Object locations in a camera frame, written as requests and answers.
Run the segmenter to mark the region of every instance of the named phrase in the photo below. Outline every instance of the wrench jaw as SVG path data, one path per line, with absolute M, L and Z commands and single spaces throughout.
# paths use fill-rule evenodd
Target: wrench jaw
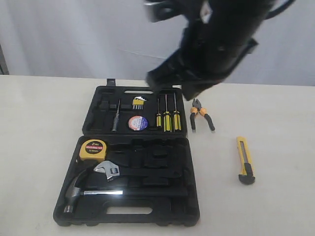
M 120 176 L 119 166 L 110 161 L 103 161 L 94 168 L 94 172 L 106 174 L 107 181 L 113 180 L 116 176 Z

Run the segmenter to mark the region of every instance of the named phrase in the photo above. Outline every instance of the tool kit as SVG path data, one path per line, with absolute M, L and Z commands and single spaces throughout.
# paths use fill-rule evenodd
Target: tool kit
M 99 86 L 54 210 L 60 226 L 194 226 L 199 205 L 182 92 Z M 110 208 L 149 208 L 110 213 Z

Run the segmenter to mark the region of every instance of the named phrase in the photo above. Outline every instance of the black robotic arm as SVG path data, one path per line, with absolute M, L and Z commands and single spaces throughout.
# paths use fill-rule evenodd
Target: black robotic arm
M 185 99 L 195 98 L 224 81 L 253 51 L 258 43 L 252 36 L 265 19 L 294 2 L 271 11 L 276 0 L 146 0 L 152 22 L 181 14 L 188 20 L 179 49 L 148 73 L 148 85 L 154 91 L 182 85 Z

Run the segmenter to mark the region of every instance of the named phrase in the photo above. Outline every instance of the white curtain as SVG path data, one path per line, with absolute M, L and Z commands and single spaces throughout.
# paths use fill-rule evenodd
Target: white curtain
M 315 85 L 314 9 L 298 0 L 266 21 L 260 46 L 228 81 Z M 144 79 L 185 25 L 183 17 L 150 23 L 142 0 L 0 0 L 0 44 L 14 75 Z

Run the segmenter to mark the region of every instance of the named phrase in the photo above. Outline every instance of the hammer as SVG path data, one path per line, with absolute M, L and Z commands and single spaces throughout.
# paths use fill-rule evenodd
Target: hammer
M 86 170 L 82 171 L 75 177 L 69 185 L 66 193 L 66 206 L 63 210 L 64 213 L 73 213 L 76 201 L 80 196 L 88 195 L 111 195 L 111 196 L 145 196 L 145 197 L 169 197 L 178 198 L 188 196 L 187 189 L 184 187 L 171 187 L 171 188 L 129 188 L 125 190 L 97 190 L 97 191 L 81 191 L 78 187 L 79 182 L 86 177 Z

